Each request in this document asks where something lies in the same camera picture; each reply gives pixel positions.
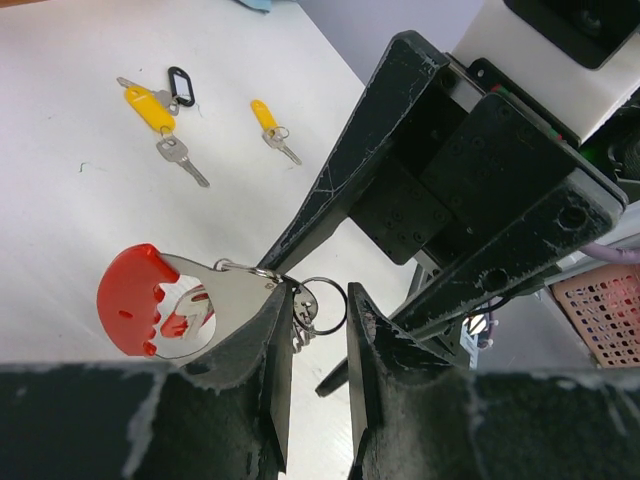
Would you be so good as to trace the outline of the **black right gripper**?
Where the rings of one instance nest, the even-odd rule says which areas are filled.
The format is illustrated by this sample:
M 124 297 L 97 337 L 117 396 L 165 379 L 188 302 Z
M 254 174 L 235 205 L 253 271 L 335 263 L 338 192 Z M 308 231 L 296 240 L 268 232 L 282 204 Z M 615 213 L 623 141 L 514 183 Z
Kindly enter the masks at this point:
M 626 193 L 510 85 L 467 72 L 417 32 L 396 34 L 259 267 L 291 271 L 351 219 L 393 263 L 440 267 L 391 316 L 425 340 L 611 231 Z

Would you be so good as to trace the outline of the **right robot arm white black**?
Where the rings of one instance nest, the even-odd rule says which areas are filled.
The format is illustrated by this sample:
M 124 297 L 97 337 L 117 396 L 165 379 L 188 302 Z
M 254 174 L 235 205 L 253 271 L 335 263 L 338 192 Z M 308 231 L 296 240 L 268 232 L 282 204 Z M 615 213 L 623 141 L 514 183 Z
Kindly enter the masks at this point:
M 582 147 L 639 89 L 639 5 L 487 1 L 445 53 L 394 35 L 260 267 L 286 273 L 353 221 L 437 268 L 392 321 L 453 363 L 467 316 L 540 286 L 629 199 Z

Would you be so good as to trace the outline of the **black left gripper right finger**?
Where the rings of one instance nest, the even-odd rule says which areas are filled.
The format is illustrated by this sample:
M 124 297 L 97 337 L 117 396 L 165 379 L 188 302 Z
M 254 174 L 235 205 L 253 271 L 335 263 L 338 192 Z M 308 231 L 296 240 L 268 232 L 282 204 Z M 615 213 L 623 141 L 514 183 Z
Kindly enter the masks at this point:
M 635 369 L 451 366 L 347 290 L 353 479 L 635 479 Z

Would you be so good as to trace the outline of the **metal key organizer red handle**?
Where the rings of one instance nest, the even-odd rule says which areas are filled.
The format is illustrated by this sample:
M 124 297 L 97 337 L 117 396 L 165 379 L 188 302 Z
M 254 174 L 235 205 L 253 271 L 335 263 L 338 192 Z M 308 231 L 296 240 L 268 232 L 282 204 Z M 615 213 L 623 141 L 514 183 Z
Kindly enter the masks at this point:
M 162 253 L 151 244 L 129 247 L 107 267 L 97 289 L 96 308 L 102 327 L 111 342 L 130 357 L 157 358 L 184 365 L 212 350 L 253 320 L 279 286 L 286 286 L 294 304 L 294 290 L 310 290 L 313 278 L 295 280 L 272 270 L 220 259 L 206 266 L 181 256 Z M 217 321 L 206 350 L 177 356 L 169 352 L 169 342 L 159 328 L 174 310 L 179 298 L 202 285 L 209 295 Z M 314 321 L 306 326 L 294 313 L 289 339 L 296 352 L 319 336 L 331 335 L 344 325 L 319 329 Z

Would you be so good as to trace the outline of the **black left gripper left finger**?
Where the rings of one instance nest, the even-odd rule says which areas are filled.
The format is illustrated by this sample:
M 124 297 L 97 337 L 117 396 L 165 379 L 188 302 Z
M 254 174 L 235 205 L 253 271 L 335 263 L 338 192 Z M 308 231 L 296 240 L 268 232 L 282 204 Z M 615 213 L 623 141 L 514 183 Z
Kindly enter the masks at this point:
M 194 363 L 5 364 L 5 479 L 275 479 L 287 468 L 293 298 L 277 288 Z

